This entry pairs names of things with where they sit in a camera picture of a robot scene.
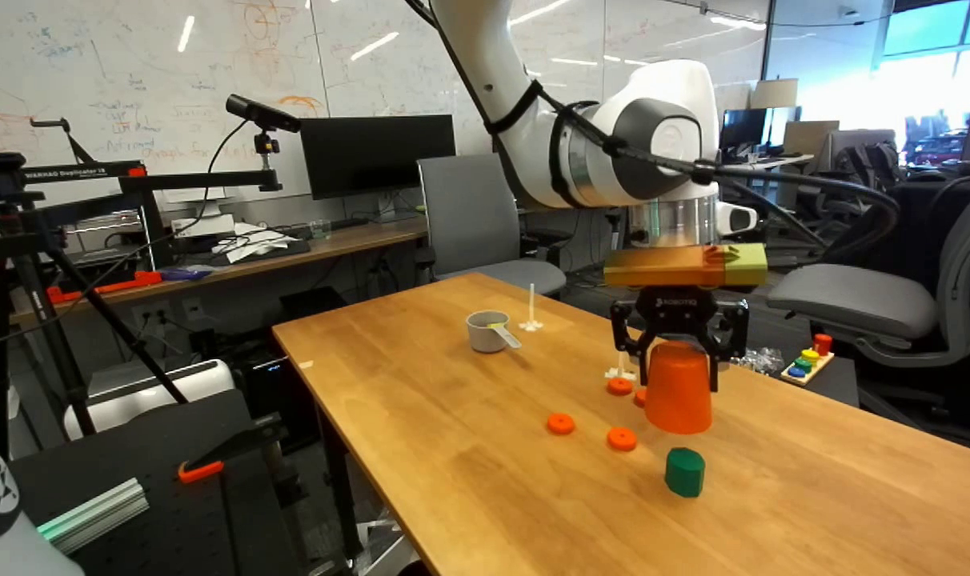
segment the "table leg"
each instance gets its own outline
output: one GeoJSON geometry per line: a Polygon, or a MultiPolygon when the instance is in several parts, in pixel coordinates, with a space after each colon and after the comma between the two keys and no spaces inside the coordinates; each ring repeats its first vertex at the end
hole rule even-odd
{"type": "Polygon", "coordinates": [[[336,518],[342,524],[344,561],[356,562],[356,555],[362,552],[362,539],[356,531],[356,500],[352,500],[352,484],[350,484],[344,441],[340,438],[331,422],[327,422],[322,413],[315,418],[321,418],[321,438],[322,438],[322,450],[327,450],[329,491],[331,491],[336,518]]]}

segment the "computer monitor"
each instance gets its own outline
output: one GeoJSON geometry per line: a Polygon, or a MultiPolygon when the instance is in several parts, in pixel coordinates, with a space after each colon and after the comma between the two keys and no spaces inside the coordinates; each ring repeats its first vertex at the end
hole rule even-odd
{"type": "Polygon", "coordinates": [[[314,197],[380,194],[418,186],[418,156],[450,156],[450,116],[304,119],[314,197]]]}
{"type": "Polygon", "coordinates": [[[765,108],[721,112],[721,159],[741,164],[765,140],[765,108]]]}
{"type": "Polygon", "coordinates": [[[812,159],[817,171],[834,171],[834,156],[845,148],[890,148],[895,151],[895,132],[890,127],[858,127],[858,132],[829,132],[821,154],[812,159]]]}
{"type": "Polygon", "coordinates": [[[786,121],[782,151],[785,156],[801,156],[801,154],[818,156],[824,154],[832,132],[838,132],[838,121],[786,121]]]}

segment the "orange cup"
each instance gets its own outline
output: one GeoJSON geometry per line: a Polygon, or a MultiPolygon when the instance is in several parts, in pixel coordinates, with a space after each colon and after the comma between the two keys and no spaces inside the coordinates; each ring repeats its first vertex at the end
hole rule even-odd
{"type": "Polygon", "coordinates": [[[711,358],[705,348],[667,340],[646,352],[646,418],[676,436],[711,425],[711,358]]]}

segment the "orange cap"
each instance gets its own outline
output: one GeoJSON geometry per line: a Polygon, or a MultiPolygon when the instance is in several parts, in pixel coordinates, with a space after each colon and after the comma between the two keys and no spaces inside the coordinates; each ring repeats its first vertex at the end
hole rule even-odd
{"type": "Polygon", "coordinates": [[[551,413],[546,416],[546,433],[551,436],[572,436],[572,429],[576,429],[572,416],[567,416],[567,413],[551,413]]]}
{"type": "Polygon", "coordinates": [[[609,378],[609,392],[623,397],[631,389],[633,389],[633,384],[628,378],[609,378]]]}
{"type": "Polygon", "coordinates": [[[646,418],[676,436],[711,425],[711,358],[705,348],[667,340],[646,354],[646,418]]]}
{"type": "Polygon", "coordinates": [[[609,443],[610,443],[610,450],[633,450],[638,436],[631,429],[609,429],[609,443]]]}

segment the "tripod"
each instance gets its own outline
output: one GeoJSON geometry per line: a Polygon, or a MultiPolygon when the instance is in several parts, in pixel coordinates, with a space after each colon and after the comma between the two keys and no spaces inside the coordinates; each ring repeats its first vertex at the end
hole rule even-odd
{"type": "Polygon", "coordinates": [[[34,202],[42,193],[23,187],[23,156],[0,154],[0,455],[9,458],[9,425],[6,425],[6,392],[9,392],[9,271],[27,293],[32,312],[42,326],[42,337],[52,348],[53,368],[64,380],[66,402],[83,429],[83,436],[97,436],[94,416],[86,409],[89,388],[72,361],[72,348],[66,333],[53,312],[53,305],[43,293],[42,262],[43,252],[64,277],[97,307],[97,312],[113,326],[113,333],[142,358],[142,363],[165,388],[176,402],[187,402],[180,388],[165,378],[165,372],[152,361],[144,343],[116,315],[116,309],[97,293],[97,287],[72,268],[59,245],[53,245],[43,231],[37,226],[34,202]]]}

